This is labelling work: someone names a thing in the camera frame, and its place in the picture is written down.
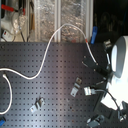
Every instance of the table surface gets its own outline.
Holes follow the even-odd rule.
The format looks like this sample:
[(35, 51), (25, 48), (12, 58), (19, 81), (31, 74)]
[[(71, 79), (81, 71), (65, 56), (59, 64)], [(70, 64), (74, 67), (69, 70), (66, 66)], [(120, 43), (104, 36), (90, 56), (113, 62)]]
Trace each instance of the table surface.
[[(15, 69), (33, 76), (40, 68), (47, 43), (0, 43), (0, 68)], [(107, 65), (102, 44), (91, 46), (99, 64)], [(93, 70), (82, 65), (83, 57), (89, 57), (86, 44), (51, 43), (44, 67), (34, 80), (26, 80), (16, 74), (5, 72), (11, 82), (13, 102), (4, 115), (2, 128), (87, 128), (86, 121), (96, 115), (93, 108), (98, 95), (85, 96), (84, 87), (102, 80)], [(0, 111), (9, 103), (9, 88), (0, 72)], [(82, 87), (76, 97), (70, 95), (77, 77), (82, 78)], [(45, 105), (32, 114), (29, 110), (43, 97)], [(117, 114), (111, 123), (104, 122), (98, 128), (124, 128)]]

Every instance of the plastic part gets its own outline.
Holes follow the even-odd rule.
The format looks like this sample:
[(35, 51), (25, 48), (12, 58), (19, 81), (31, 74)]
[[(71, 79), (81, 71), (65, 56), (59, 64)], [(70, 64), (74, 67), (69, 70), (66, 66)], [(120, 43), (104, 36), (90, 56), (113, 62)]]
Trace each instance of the plastic part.
[(85, 87), (84, 88), (84, 92), (85, 92), (86, 96), (92, 95), (92, 94), (96, 94), (95, 90), (94, 89), (90, 89), (90, 87)]
[(5, 120), (5, 118), (4, 118), (4, 117), (3, 117), (3, 118), (1, 118), (1, 119), (0, 119), (0, 126), (2, 126), (2, 125), (5, 123), (5, 121), (6, 121), (6, 120)]
[(15, 11), (14, 8), (6, 6), (4, 4), (1, 5), (1, 9), (7, 10), (7, 11), (10, 11), (10, 12)]
[(93, 31), (92, 31), (91, 44), (94, 44), (95, 43), (97, 32), (98, 32), (98, 27), (94, 26), (93, 27)]

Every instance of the black cable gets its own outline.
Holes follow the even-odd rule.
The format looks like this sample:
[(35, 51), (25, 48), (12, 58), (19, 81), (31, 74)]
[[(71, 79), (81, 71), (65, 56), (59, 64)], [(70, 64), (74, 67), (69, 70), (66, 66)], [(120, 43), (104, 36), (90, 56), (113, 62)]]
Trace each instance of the black cable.
[(111, 98), (112, 98), (112, 100), (114, 101), (114, 103), (116, 104), (117, 109), (118, 109), (118, 111), (120, 112), (121, 116), (123, 117), (124, 120), (126, 120), (126, 119), (124, 118), (124, 116), (123, 116), (121, 110), (120, 110), (120, 107), (118, 106), (118, 104), (117, 104), (117, 102), (116, 102), (116, 99), (112, 96), (112, 94), (111, 94), (109, 91), (104, 90), (104, 89), (95, 89), (95, 91), (108, 93), (108, 94), (111, 96)]
[(23, 39), (23, 42), (25, 42), (25, 39), (24, 39), (24, 36), (23, 36), (23, 33), (22, 33), (22, 31), (21, 31), (21, 36), (22, 36), (22, 39)]
[(8, 42), (7, 40), (5, 40), (3, 37), (1, 37), (1, 39), (3, 39), (5, 42)]
[(12, 42), (14, 42), (14, 41), (15, 41), (15, 39), (16, 39), (16, 36), (14, 36), (14, 39), (13, 39), (13, 41), (12, 41)]

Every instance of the metal rod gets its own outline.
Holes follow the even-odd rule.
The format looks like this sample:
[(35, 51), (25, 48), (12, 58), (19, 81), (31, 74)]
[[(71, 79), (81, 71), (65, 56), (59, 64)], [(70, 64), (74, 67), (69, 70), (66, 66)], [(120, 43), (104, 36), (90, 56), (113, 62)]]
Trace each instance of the metal rod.
[[(61, 27), (61, 0), (58, 0), (58, 28)], [(58, 42), (61, 42), (61, 30), (58, 32)]]
[[(58, 0), (55, 0), (55, 21), (54, 31), (58, 29)], [(54, 41), (58, 42), (58, 34), (54, 36)]]

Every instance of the metal clamp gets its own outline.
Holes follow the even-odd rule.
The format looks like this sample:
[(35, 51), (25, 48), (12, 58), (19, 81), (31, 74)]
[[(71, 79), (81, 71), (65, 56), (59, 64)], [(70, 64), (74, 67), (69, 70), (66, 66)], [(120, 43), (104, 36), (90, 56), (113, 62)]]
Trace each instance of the metal clamp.
[(45, 104), (44, 99), (41, 98), (40, 100), (38, 100), (38, 101), (35, 103), (35, 105), (33, 105), (33, 106), (30, 108), (30, 111), (31, 111), (32, 113), (35, 113), (35, 112), (38, 111), (38, 110), (42, 107), (42, 105), (44, 105), (44, 104)]
[(82, 80), (80, 78), (76, 78), (76, 83), (74, 84), (74, 88), (71, 91), (71, 95), (73, 97), (76, 96), (77, 92), (79, 91), (80, 85), (82, 84)]

